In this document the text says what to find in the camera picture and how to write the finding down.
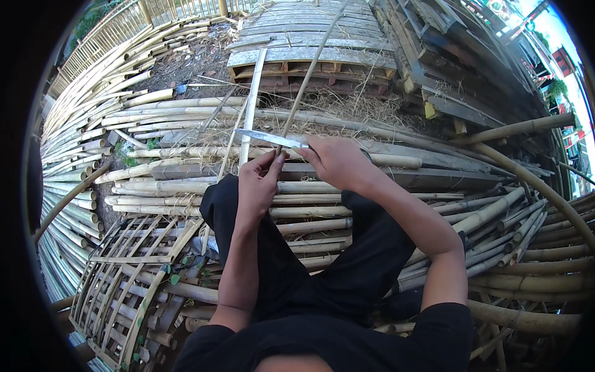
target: person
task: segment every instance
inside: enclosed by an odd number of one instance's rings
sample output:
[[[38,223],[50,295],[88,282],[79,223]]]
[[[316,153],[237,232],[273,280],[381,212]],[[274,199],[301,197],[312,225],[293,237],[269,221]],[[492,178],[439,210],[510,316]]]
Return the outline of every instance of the person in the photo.
[[[352,210],[352,244],[309,275],[268,209],[286,159],[274,151],[210,186],[200,207],[224,266],[208,325],[174,371],[465,371],[472,321],[463,244],[450,224],[374,166],[355,141],[309,136],[294,150]],[[409,337],[367,328],[367,316],[419,247],[431,260]]]

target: building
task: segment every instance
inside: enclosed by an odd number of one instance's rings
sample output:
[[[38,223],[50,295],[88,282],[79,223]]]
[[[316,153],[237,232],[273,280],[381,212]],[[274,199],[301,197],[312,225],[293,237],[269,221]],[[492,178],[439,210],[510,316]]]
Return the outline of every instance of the building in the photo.
[[[564,77],[576,71],[577,68],[576,66],[574,66],[574,63],[570,59],[570,56],[568,55],[568,52],[566,52],[566,49],[564,47],[561,47],[560,49],[552,53],[552,57],[558,64],[558,67],[560,68],[560,71],[562,72],[562,75]]]

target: black shirt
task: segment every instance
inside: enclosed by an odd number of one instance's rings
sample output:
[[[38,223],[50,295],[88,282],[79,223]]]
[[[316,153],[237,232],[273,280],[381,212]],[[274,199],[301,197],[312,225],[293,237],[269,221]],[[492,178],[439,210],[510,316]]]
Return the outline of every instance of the black shirt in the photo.
[[[186,340],[174,371],[249,372],[279,354],[317,354],[335,372],[465,371],[471,330],[469,309],[455,303],[423,310],[409,337],[311,314],[262,321],[238,333],[203,326]]]

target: left hand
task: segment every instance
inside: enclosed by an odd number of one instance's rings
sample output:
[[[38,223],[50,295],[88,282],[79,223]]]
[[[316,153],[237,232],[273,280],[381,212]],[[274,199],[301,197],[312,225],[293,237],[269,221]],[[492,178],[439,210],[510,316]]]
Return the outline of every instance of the left hand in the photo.
[[[237,216],[242,223],[258,224],[267,213],[278,192],[277,178],[287,157],[288,154],[283,151],[275,159],[273,150],[242,166],[237,203]]]

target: hand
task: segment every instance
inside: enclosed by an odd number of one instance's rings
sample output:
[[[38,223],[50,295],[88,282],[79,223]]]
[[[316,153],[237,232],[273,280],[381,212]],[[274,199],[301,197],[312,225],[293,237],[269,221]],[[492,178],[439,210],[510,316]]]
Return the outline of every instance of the hand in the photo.
[[[363,195],[378,179],[386,177],[352,139],[308,136],[308,145],[309,149],[295,148],[294,151],[312,164],[320,179],[339,190]]]
[[[278,192],[277,177],[287,153],[283,151],[275,159],[275,150],[262,154],[245,163],[240,169],[236,222],[251,226],[258,224]]]

